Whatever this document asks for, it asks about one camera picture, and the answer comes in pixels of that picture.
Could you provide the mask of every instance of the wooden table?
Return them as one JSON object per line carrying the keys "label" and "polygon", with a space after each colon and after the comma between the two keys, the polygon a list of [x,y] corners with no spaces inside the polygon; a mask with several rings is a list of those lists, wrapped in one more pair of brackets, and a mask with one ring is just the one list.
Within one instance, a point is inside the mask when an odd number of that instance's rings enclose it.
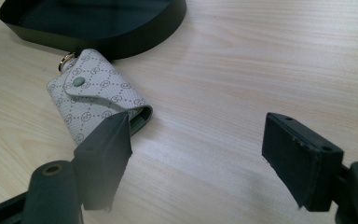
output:
{"label": "wooden table", "polygon": [[[111,213],[85,223],[335,223],[261,156],[265,117],[303,122],[358,161],[358,1],[187,0],[166,41],[113,62],[154,107]],[[46,91],[66,52],[0,21],[0,202],[76,145]]]}

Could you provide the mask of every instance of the snap button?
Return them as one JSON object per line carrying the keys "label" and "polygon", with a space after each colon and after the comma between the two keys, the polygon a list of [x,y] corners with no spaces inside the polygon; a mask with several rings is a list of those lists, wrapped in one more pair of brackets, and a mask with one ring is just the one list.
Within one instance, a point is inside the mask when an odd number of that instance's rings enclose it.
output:
{"label": "snap button", "polygon": [[72,83],[74,84],[74,87],[79,87],[79,86],[83,85],[85,81],[86,81],[86,79],[84,79],[83,77],[77,77],[74,79],[74,81]]}

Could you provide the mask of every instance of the wallet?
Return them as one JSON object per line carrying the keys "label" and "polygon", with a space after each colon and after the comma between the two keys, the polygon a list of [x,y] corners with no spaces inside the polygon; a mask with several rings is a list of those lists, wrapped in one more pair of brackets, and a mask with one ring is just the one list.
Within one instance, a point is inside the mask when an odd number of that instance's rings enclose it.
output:
{"label": "wallet", "polygon": [[61,75],[47,89],[66,126],[79,145],[107,117],[127,111],[131,135],[150,120],[153,108],[95,49],[69,54]]}

